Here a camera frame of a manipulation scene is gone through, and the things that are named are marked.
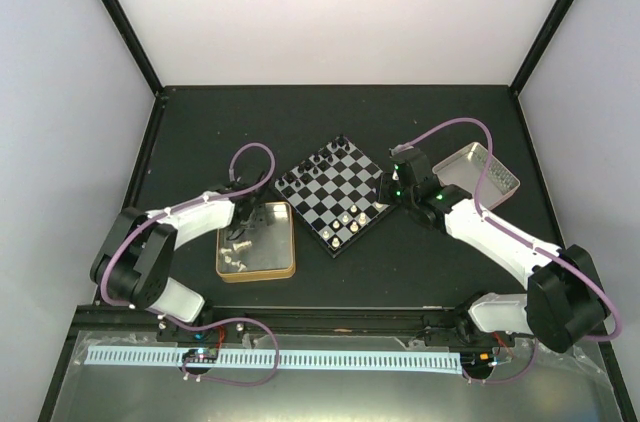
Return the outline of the black aluminium rail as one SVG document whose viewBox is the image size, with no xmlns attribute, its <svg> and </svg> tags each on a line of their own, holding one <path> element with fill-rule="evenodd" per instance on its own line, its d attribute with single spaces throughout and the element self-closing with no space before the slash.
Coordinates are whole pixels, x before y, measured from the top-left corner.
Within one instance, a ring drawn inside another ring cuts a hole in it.
<svg viewBox="0 0 640 422">
<path fill-rule="evenodd" d="M 596 328 L 610 314 L 597 301 L 582 301 L 570 307 L 540 307 L 529 302 L 515 310 L 515 320 L 497 311 L 496 322 L 479 323 L 469 313 L 470 303 L 435 309 L 291 309 L 215 307 L 205 304 L 195 319 L 185 322 L 175 315 L 152 308 L 151 313 L 169 323 L 169 330 L 192 341 L 206 337 L 218 326 L 236 326 L 274 335 L 364 335 L 400 336 L 424 339 L 432 346 L 487 347 L 496 341 L 495 332 L 508 341 L 514 335 L 536 338 L 550 349 L 564 352 L 581 339 L 595 336 Z"/>
</svg>

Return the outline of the tan sweet bear tin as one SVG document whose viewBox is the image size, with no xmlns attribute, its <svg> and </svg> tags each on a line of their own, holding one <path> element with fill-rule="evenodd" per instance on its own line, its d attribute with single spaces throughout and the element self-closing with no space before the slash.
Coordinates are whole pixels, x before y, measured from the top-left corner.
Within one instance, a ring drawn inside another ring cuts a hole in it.
<svg viewBox="0 0 640 422">
<path fill-rule="evenodd" d="M 221 229 L 217 235 L 216 272 L 226 283 L 287 279 L 296 271 L 291 206 L 258 206 L 246 227 Z"/>
</svg>

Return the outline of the black corner frame post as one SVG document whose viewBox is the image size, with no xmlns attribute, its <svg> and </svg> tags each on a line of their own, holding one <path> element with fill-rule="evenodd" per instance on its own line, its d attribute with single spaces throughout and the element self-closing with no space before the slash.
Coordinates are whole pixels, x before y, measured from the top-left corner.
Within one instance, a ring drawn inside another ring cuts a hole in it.
<svg viewBox="0 0 640 422">
<path fill-rule="evenodd" d="M 555 0 L 509 88 L 519 96 L 542 59 L 575 0 Z"/>
<path fill-rule="evenodd" d="M 119 0 L 100 0 L 116 27 L 121 39 L 132 56 L 137 68 L 154 96 L 160 94 L 164 86 L 146 54 L 127 14 Z"/>
</svg>

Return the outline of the black corner frame post left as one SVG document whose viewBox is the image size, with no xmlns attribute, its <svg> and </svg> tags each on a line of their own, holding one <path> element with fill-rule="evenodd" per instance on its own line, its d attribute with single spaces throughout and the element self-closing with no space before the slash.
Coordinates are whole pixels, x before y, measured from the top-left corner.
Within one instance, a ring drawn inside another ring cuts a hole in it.
<svg viewBox="0 0 640 422">
<path fill-rule="evenodd" d="M 100 0 L 116 27 L 121 39 L 132 56 L 137 68 L 154 96 L 160 94 L 164 86 L 146 54 L 127 14 L 119 0 Z"/>
</svg>

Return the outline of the black and white chessboard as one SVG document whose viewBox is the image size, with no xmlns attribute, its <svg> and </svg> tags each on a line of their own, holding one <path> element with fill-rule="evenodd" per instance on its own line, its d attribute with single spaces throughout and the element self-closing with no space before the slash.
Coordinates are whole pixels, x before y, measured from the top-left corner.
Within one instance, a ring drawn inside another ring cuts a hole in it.
<svg viewBox="0 0 640 422">
<path fill-rule="evenodd" d="M 379 165 L 354 142 L 338 135 L 285 170 L 275 179 L 273 190 L 292 207 L 330 256 L 336 258 L 394 209 L 376 200 L 381 174 Z M 358 207 L 355 215 L 349 212 L 352 205 Z M 364 225 L 358 222 L 361 213 L 367 218 Z M 350 216 L 346 224 L 342 222 L 344 214 Z M 337 230 L 332 227 L 336 220 L 341 224 Z M 353 222 L 359 225 L 356 233 L 350 230 Z M 322 237 L 324 230 L 330 232 L 328 239 Z M 337 248 L 331 246 L 334 237 L 340 240 Z"/>
</svg>

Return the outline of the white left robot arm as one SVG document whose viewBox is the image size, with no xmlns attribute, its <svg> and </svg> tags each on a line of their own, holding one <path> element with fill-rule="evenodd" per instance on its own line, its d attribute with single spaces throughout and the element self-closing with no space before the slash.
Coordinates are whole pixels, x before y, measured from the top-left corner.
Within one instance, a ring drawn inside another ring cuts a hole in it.
<svg viewBox="0 0 640 422">
<path fill-rule="evenodd" d="M 173 207 L 122 210 L 90 269 L 101 299 L 168 316 L 191 340 L 207 339 L 215 318 L 203 296 L 171 278 L 174 253 L 207 233 L 248 225 L 264 191 L 262 183 L 232 182 Z"/>
</svg>

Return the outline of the black corner frame post right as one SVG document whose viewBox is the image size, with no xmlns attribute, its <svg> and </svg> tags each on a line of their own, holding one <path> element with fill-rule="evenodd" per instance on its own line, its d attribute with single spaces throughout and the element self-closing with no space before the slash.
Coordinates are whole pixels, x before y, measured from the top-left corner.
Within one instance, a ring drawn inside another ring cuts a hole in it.
<svg viewBox="0 0 640 422">
<path fill-rule="evenodd" d="M 575 0 L 555 0 L 509 88 L 519 96 L 542 59 Z"/>
</svg>

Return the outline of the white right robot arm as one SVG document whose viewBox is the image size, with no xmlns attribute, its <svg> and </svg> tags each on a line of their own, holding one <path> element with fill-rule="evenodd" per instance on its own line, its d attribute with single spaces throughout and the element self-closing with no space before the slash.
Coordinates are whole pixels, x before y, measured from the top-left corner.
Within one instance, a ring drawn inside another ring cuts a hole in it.
<svg viewBox="0 0 640 422">
<path fill-rule="evenodd" d="M 586 250 L 545 243 L 495 216 L 463 188 L 442 184 L 418 148 L 395 151 L 391 161 L 392 171 L 379 178 L 379 203 L 400 206 L 419 225 L 468 244 L 524 289 L 472 301 L 454 321 L 461 342 L 476 345 L 492 332 L 515 333 L 562 353 L 611 315 L 603 290 L 581 270 L 591 259 Z"/>
</svg>

